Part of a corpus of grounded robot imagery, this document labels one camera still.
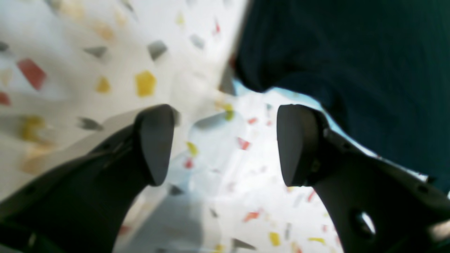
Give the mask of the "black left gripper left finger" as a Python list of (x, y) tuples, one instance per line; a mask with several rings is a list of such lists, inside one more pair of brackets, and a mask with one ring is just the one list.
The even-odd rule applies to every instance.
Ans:
[(133, 201), (168, 172), (175, 109), (147, 108), (1, 202), (1, 252), (111, 253)]

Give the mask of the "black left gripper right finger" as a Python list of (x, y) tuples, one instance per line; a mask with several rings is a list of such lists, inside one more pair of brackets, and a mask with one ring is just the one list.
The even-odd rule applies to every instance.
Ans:
[(311, 186), (346, 253), (448, 253), (449, 199), (388, 162), (364, 154), (320, 111), (281, 105), (280, 168), (286, 186)]

